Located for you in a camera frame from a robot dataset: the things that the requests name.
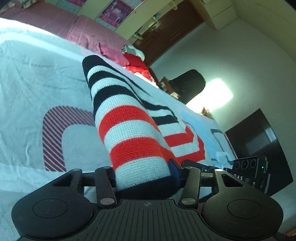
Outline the striped cartoon knit sweater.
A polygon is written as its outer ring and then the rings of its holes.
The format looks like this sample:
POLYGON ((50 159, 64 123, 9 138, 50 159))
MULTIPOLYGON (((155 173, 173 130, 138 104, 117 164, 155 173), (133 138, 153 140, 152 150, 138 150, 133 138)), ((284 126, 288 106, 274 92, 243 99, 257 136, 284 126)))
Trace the striped cartoon knit sweater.
POLYGON ((82 67, 100 140, 109 153, 116 193, 126 199, 166 199, 178 191, 168 167, 205 159, 204 143, 142 79, 97 55, 82 67))

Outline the black television screen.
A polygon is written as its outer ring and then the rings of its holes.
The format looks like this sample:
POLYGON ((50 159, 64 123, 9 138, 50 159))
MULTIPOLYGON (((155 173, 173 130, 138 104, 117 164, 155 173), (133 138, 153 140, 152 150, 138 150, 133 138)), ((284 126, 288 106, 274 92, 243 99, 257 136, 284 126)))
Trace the black television screen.
POLYGON ((265 156, 266 172, 270 174, 267 195, 272 196, 293 183, 286 156, 271 125, 261 109, 226 131, 238 158, 246 158, 248 167, 258 165, 255 156, 265 156))

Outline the black office chair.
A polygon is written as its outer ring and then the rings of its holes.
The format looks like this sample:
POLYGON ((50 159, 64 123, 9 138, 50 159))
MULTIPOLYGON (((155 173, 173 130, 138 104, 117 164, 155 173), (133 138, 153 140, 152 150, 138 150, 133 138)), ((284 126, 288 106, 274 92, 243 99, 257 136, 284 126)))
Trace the black office chair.
POLYGON ((187 104, 200 94, 206 86, 204 77, 195 69, 191 69, 180 76, 169 80, 172 89, 180 96, 179 101, 187 104))

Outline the red folded garment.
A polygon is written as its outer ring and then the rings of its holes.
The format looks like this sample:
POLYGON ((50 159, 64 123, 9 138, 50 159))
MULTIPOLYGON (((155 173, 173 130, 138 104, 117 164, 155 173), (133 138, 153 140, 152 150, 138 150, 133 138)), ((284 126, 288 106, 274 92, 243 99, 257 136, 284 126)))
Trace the red folded garment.
POLYGON ((143 77, 147 78, 149 81, 154 82, 154 79, 151 76, 148 67, 145 65, 140 57, 130 53, 124 53, 123 55, 129 62, 129 64, 125 66, 128 71, 132 73, 139 73, 143 77))

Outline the pink folded garment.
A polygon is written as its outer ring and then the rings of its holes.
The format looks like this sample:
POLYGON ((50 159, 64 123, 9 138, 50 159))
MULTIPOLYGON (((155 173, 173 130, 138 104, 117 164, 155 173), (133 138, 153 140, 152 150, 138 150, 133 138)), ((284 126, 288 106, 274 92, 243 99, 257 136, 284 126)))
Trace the pink folded garment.
POLYGON ((119 50, 109 48, 107 45, 99 44, 101 54, 120 66, 128 66, 130 63, 119 50))

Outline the checked white garment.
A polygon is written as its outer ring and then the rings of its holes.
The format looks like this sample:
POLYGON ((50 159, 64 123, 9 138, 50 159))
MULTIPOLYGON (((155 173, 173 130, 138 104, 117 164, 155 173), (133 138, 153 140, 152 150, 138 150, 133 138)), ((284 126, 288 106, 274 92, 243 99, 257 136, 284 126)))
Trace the checked white garment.
POLYGON ((124 45, 121 48, 122 53, 132 54, 134 56, 138 56, 142 61, 145 60, 145 55, 142 51, 134 47, 133 45, 124 45))

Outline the light blue patterned bedspread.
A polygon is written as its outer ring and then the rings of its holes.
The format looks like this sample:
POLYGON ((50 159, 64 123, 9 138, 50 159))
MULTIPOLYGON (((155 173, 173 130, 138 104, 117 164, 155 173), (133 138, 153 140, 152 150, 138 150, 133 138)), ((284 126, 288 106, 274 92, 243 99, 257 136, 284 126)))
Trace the light blue patterned bedspread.
POLYGON ((13 205, 65 172, 111 164, 93 119, 82 60, 90 51, 1 19, 1 240, 13 205))

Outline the dark wooden door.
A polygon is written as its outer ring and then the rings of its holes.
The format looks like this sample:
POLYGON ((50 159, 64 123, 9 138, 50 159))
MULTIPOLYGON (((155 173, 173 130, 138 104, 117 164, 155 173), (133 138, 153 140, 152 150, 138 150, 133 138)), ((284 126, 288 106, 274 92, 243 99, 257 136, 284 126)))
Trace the dark wooden door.
POLYGON ((158 27, 150 27, 133 45, 144 53, 144 63, 149 67, 203 22, 193 3, 182 1, 176 10, 172 9, 160 18, 158 27))

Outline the purple poster lower right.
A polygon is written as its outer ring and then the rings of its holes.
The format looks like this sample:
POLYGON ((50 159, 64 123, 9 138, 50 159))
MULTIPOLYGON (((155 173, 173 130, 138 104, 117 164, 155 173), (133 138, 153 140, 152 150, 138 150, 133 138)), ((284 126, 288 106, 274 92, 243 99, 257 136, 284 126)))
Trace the purple poster lower right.
POLYGON ((112 30, 115 30, 143 2, 144 1, 141 0, 112 1, 96 18, 96 21, 112 30))

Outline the purple poster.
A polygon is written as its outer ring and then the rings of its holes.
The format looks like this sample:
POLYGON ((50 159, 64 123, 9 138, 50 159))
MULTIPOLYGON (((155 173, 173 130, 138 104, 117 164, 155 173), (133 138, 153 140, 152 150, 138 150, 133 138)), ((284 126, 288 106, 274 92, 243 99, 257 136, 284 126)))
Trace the purple poster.
POLYGON ((57 2, 58 6, 76 6, 76 7, 81 7, 84 5, 86 0, 59 0, 57 2))
POLYGON ((96 21, 112 30, 115 30, 143 2, 144 1, 141 0, 112 1, 96 18, 96 21))

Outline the pink quilted blanket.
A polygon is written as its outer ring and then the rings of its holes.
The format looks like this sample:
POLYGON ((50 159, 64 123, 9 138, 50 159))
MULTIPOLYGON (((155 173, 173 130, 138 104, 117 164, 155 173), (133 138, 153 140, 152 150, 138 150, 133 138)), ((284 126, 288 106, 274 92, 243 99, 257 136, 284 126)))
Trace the pink quilted blanket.
POLYGON ((130 43, 116 32, 84 16, 77 16, 48 3, 34 3, 24 9, 13 1, 13 7, 1 13, 1 17, 20 21, 43 29, 92 52, 101 54, 101 47, 118 53, 130 43))

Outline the purple poster lower left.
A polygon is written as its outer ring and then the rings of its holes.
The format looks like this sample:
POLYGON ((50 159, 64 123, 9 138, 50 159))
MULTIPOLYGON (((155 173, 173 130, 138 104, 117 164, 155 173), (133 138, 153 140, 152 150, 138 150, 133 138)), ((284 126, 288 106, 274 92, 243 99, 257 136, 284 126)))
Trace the purple poster lower left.
POLYGON ((59 0, 57 2, 58 6, 76 6, 76 7, 81 7, 84 5, 86 0, 59 0))

